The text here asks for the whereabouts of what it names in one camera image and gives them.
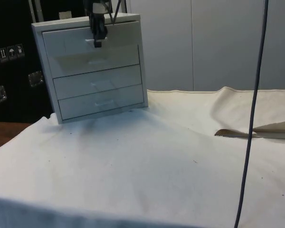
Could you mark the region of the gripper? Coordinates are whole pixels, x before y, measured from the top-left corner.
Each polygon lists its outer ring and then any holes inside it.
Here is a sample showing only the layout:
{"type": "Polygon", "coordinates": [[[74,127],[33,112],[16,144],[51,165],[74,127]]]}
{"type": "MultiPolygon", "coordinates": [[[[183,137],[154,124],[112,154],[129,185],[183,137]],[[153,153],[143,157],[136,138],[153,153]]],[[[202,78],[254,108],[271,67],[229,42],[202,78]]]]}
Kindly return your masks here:
{"type": "Polygon", "coordinates": [[[107,36],[107,27],[105,26],[105,14],[89,13],[90,29],[93,30],[93,44],[95,48],[102,47],[102,40],[107,36]]]}

